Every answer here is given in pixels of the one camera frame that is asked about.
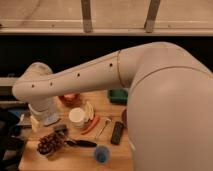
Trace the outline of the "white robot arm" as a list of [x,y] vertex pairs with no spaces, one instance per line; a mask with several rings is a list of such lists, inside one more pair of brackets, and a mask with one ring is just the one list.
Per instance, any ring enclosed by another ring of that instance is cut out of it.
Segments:
[[127,88],[134,171],[213,171],[213,72],[180,46],[154,42],[53,74],[32,64],[12,88],[36,110],[67,93]]

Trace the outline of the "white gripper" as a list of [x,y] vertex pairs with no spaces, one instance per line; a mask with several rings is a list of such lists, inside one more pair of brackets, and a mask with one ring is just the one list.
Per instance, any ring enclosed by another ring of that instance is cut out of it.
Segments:
[[34,132],[38,132],[41,127],[39,121],[43,122],[46,117],[52,115],[53,113],[58,114],[55,102],[52,98],[32,101],[28,104],[28,107],[31,114],[37,119],[36,120],[33,116],[30,117],[32,130]]

